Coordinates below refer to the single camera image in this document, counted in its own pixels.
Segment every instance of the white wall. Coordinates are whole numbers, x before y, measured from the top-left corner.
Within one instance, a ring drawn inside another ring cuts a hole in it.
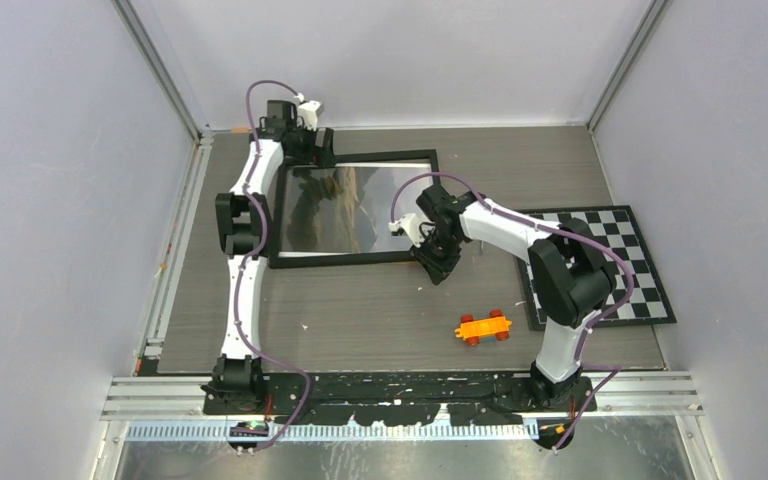
[[[597,140],[728,478],[768,478],[768,2],[674,2]]]
[[[263,78],[323,100],[330,126],[584,123],[649,3],[133,1],[214,129],[247,125]]]
[[[0,2],[0,479],[88,473],[191,151],[110,2]]]

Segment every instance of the toy car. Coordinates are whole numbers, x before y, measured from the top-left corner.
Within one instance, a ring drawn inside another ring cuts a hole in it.
[[[511,338],[510,326],[511,321],[505,318],[501,310],[493,310],[490,318],[483,320],[464,315],[461,317],[461,326],[455,329],[455,337],[463,338],[471,347],[478,345],[483,337],[492,337],[501,342]]]

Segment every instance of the table surface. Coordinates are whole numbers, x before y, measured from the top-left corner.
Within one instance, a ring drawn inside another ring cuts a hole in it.
[[[158,370],[207,372],[225,332],[228,272],[213,211],[248,156],[248,135],[216,135],[181,271]],[[338,131],[338,154],[437,149],[441,171],[457,173],[514,209],[611,203],[589,133],[583,127]],[[463,189],[443,184],[452,193]],[[299,367],[334,370],[525,369],[542,332],[529,330],[514,258],[478,242],[434,287],[418,264],[268,270],[260,314],[264,351]],[[454,336],[459,318],[501,309],[511,338],[467,347]],[[664,366],[649,326],[597,329],[584,359],[633,368]],[[280,370],[265,365],[267,371]]]

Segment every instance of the black and white checkerboard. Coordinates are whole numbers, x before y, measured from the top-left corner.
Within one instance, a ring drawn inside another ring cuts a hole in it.
[[[675,323],[667,295],[655,271],[655,265],[643,242],[643,235],[629,206],[587,207],[580,209],[552,209],[525,211],[520,213],[552,222],[564,222],[570,218],[579,218],[590,225],[594,238],[602,245],[611,247],[620,258],[627,261],[634,272],[635,289],[631,300],[616,312],[602,320],[597,326],[653,325]],[[540,308],[540,302],[534,294],[531,267],[517,259],[522,276],[526,311],[531,327],[535,330],[546,328],[546,314]],[[613,305],[625,295],[623,276],[619,268],[611,262],[609,268],[617,279],[617,289],[608,298],[608,305]]]

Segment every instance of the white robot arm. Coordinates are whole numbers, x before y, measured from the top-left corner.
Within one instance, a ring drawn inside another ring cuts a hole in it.
[[[238,404],[256,403],[263,397],[258,391],[263,382],[257,320],[267,259],[258,246],[271,223],[266,192],[282,166],[327,167],[335,161],[333,130],[317,128],[322,104],[304,101],[301,95],[296,100],[301,102],[298,106],[280,100],[267,102],[266,116],[256,128],[257,139],[252,136],[243,172],[229,192],[216,196],[219,244],[228,256],[228,315],[222,354],[212,381],[204,389],[210,395],[234,397]],[[263,210],[265,223],[258,207]],[[240,332],[245,341],[240,339]]]
[[[423,191],[417,204],[434,229],[421,230],[417,215],[408,214],[390,223],[390,231],[411,239],[413,257],[435,285],[457,264],[462,242],[484,241],[531,264],[536,293],[549,314],[543,345],[532,364],[533,393],[546,399],[563,395],[581,372],[577,346],[586,324],[604,308],[616,282],[600,252],[525,223],[592,238],[587,224],[527,217],[487,198],[479,202],[472,193],[456,198],[439,185]],[[527,222],[513,220],[517,217]]]

